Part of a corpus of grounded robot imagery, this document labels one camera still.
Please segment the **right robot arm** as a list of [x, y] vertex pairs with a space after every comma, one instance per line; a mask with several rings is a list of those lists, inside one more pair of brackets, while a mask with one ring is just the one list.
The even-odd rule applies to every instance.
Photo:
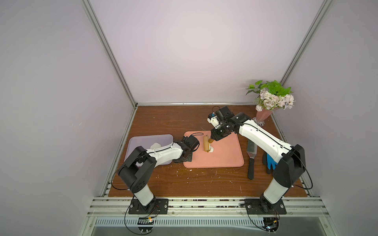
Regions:
[[264, 150], [267, 159], [276, 164], [273, 179], [260, 197], [262, 205], [276, 205], [305, 173], [305, 153], [301, 146], [292, 146], [276, 138], [244, 113], [234, 115], [230, 111], [225, 114], [217, 111], [211, 113], [207, 121], [214, 127], [211, 130], [212, 140], [219, 141], [231, 133], [239, 134]]

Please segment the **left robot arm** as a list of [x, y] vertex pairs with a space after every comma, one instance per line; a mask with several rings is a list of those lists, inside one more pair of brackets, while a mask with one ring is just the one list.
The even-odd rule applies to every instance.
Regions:
[[154, 169], [169, 161], [187, 161], [199, 145], [199, 140], [190, 135], [163, 147], [145, 149], [138, 146], [126, 158], [117, 174], [143, 208], [147, 209], [156, 200], [148, 186]]

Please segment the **pink silicone mat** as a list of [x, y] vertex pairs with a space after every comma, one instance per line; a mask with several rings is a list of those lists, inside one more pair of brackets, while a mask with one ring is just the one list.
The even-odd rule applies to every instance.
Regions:
[[209, 137], [210, 134], [210, 131], [196, 132], [195, 137], [199, 141], [199, 147], [193, 152], [192, 161], [184, 162], [186, 168], [225, 168], [242, 167], [244, 165], [237, 134], [231, 133], [220, 141], [214, 141], [210, 144], [214, 150], [206, 152], [204, 150], [204, 137]]

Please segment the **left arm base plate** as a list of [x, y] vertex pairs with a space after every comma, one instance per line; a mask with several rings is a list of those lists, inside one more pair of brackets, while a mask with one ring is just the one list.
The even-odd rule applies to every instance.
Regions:
[[128, 214], [167, 214], [168, 204], [168, 199], [153, 199], [147, 206], [144, 206], [138, 199], [132, 199]]

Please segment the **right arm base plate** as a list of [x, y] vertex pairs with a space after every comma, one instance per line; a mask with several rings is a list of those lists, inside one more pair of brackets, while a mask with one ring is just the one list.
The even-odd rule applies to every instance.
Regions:
[[286, 208], [282, 199], [277, 203], [270, 203], [267, 200], [261, 199], [245, 199], [245, 208], [248, 214], [255, 215], [285, 215], [287, 214]]

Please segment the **wooden rolling pin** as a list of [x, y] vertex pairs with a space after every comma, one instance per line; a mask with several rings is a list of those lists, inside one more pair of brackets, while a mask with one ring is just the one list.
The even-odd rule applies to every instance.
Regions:
[[203, 148], [204, 148], [204, 151], [207, 152], [207, 150], [209, 150], [209, 148], [211, 147], [211, 144], [213, 143], [213, 139], [211, 139], [209, 136], [204, 136], [203, 137]]

